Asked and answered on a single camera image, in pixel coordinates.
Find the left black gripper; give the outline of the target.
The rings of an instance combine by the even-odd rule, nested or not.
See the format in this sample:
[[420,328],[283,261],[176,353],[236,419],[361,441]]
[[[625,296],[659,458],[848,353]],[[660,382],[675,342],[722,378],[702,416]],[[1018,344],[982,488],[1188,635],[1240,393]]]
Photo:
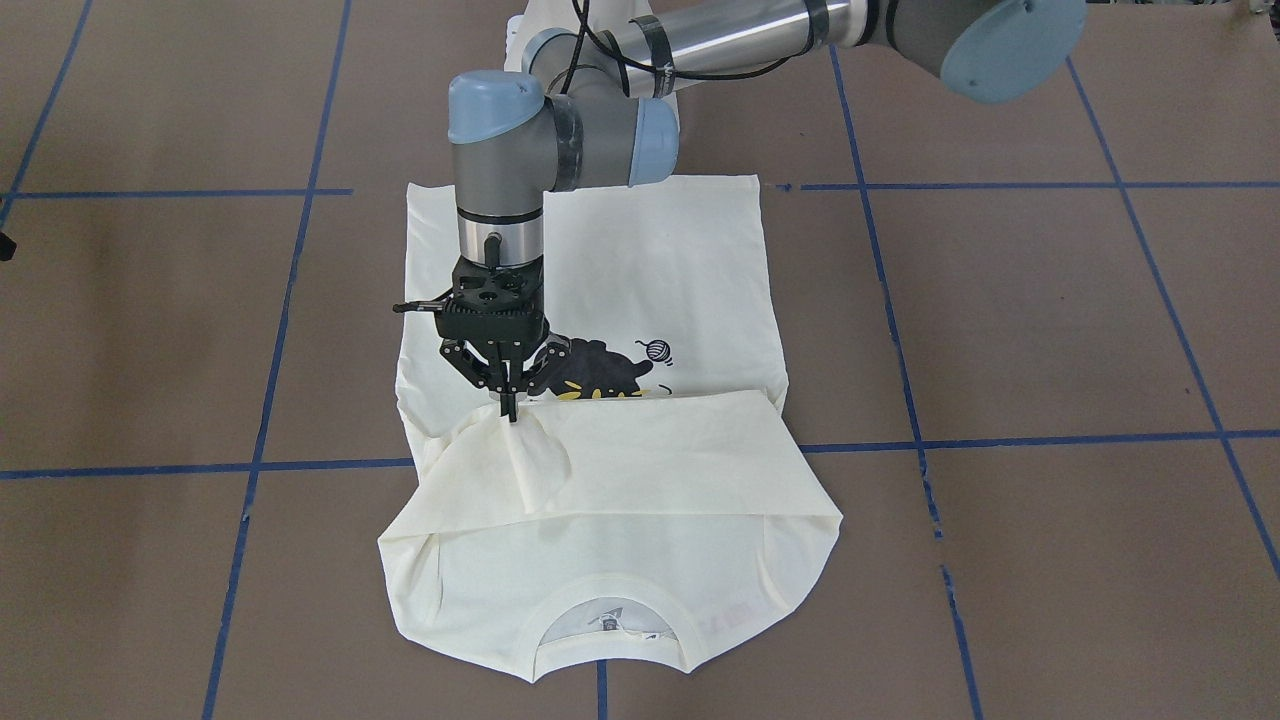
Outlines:
[[[444,340],[440,355],[471,386],[497,393],[500,415],[511,424],[518,420],[520,395],[544,393],[570,360],[570,340],[547,340],[543,290],[541,259],[488,268],[461,258],[435,319]],[[508,359],[527,361],[540,347],[532,365],[518,366],[511,379]]]

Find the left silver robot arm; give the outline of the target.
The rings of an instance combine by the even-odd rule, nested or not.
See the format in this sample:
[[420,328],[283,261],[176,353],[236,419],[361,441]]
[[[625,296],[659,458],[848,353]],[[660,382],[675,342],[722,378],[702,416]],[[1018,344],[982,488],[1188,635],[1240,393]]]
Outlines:
[[877,44],[955,94],[1006,102],[1066,61],[1087,14],[1083,1],[705,1],[595,29],[589,3],[572,12],[577,28],[536,32],[518,70],[451,81],[460,260],[445,293],[399,305],[436,315],[442,356],[509,421],[571,356],[545,318],[544,197],[668,178],[678,115],[667,97]]

